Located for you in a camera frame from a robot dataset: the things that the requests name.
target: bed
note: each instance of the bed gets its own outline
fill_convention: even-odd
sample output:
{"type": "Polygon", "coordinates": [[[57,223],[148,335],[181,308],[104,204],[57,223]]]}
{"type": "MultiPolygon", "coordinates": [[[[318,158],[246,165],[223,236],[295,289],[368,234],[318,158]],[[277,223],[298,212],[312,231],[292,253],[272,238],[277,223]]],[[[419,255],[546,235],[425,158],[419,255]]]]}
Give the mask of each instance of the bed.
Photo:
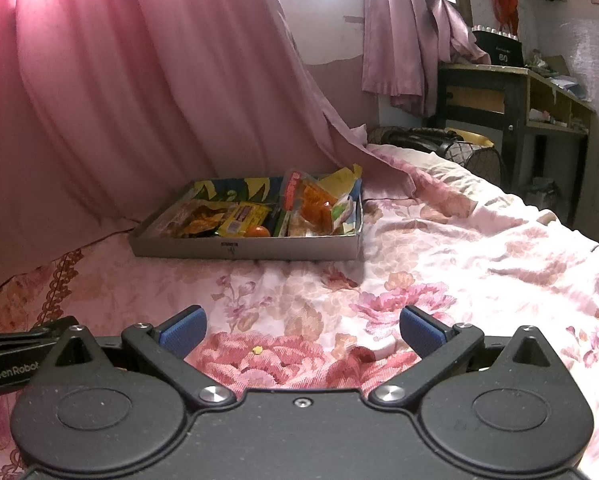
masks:
{"type": "MultiPolygon", "coordinates": [[[[593,409],[580,467],[599,480],[599,245],[436,155],[368,149],[459,193],[452,203],[422,194],[365,202],[356,262],[136,258],[126,234],[114,234],[1,286],[0,332],[72,315],[107,335],[201,304],[209,331],[186,360],[240,394],[247,386],[368,392],[418,360],[399,337],[405,304],[491,335],[534,324],[593,409]]],[[[21,471],[8,429],[15,399],[0,397],[0,480],[21,471]]]]}

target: window curtain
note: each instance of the window curtain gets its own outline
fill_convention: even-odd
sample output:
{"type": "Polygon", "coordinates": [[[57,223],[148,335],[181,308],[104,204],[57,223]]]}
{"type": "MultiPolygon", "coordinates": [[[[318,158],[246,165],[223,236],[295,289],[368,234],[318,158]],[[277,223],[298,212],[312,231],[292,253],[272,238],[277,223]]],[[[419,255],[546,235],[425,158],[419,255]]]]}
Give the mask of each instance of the window curtain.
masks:
{"type": "Polygon", "coordinates": [[[190,180],[413,180],[367,152],[278,0],[0,0],[0,283],[136,225],[190,180]]]}
{"type": "Polygon", "coordinates": [[[431,117],[441,62],[490,63],[447,0],[365,0],[362,89],[431,117]]]}

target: silver bolt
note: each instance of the silver bolt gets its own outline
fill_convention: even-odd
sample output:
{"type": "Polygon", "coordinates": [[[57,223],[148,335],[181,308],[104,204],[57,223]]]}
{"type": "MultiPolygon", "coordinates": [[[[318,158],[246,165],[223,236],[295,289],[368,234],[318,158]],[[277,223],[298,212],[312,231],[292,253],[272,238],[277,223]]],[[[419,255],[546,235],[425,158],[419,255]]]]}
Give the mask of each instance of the silver bolt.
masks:
{"type": "Polygon", "coordinates": [[[395,386],[394,384],[384,384],[375,389],[375,396],[384,402],[395,402],[406,397],[404,388],[395,386]]]}
{"type": "Polygon", "coordinates": [[[200,399],[204,402],[217,404],[218,402],[230,399],[230,394],[230,390],[224,386],[206,386],[200,392],[200,399]]]}
{"type": "Polygon", "coordinates": [[[311,404],[313,404],[313,401],[307,399],[306,397],[300,397],[299,399],[293,400],[293,404],[295,404],[295,406],[298,408],[308,408],[311,404]]]}

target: wrinkled fabric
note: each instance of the wrinkled fabric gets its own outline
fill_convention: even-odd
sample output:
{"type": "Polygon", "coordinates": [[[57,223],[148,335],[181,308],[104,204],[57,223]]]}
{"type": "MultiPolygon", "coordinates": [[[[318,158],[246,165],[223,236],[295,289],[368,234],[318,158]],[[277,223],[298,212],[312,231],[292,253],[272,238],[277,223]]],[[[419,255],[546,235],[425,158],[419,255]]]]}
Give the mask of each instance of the wrinkled fabric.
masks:
{"type": "Polygon", "coordinates": [[[365,0],[362,89],[418,117],[437,106],[441,62],[490,63],[447,0],[365,0]]]}
{"type": "Polygon", "coordinates": [[[0,0],[0,283],[128,229],[190,180],[411,178],[305,72],[278,0],[0,0]]]}
{"type": "MultiPolygon", "coordinates": [[[[367,394],[419,361],[399,334],[405,304],[488,335],[533,324],[595,414],[580,466],[599,480],[599,245],[436,155],[369,149],[423,171],[413,198],[365,203],[358,261],[136,258],[117,234],[1,287],[0,332],[75,316],[94,334],[111,335],[201,304],[208,334],[186,361],[236,394],[247,387],[367,394]]],[[[0,397],[2,472],[18,470],[8,431],[13,402],[0,397]]]]}

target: wooden desk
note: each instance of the wooden desk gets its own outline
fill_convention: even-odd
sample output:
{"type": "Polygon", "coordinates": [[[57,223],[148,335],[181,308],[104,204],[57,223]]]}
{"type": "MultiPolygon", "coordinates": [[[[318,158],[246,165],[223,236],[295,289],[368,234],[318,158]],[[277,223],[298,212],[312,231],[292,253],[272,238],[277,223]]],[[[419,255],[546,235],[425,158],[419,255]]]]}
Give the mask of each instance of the wooden desk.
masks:
{"type": "Polygon", "coordinates": [[[576,139],[577,160],[572,193],[568,199],[567,224],[572,225],[582,189],[588,136],[573,127],[579,119],[589,129],[595,110],[569,92],[532,70],[495,65],[448,64],[439,68],[438,104],[429,125],[446,126],[447,120],[501,130],[502,160],[509,176],[505,190],[521,194],[528,182],[520,182],[523,142],[534,139],[532,176],[545,175],[548,137],[576,139]],[[529,120],[529,111],[547,111],[566,126],[529,120]]]}

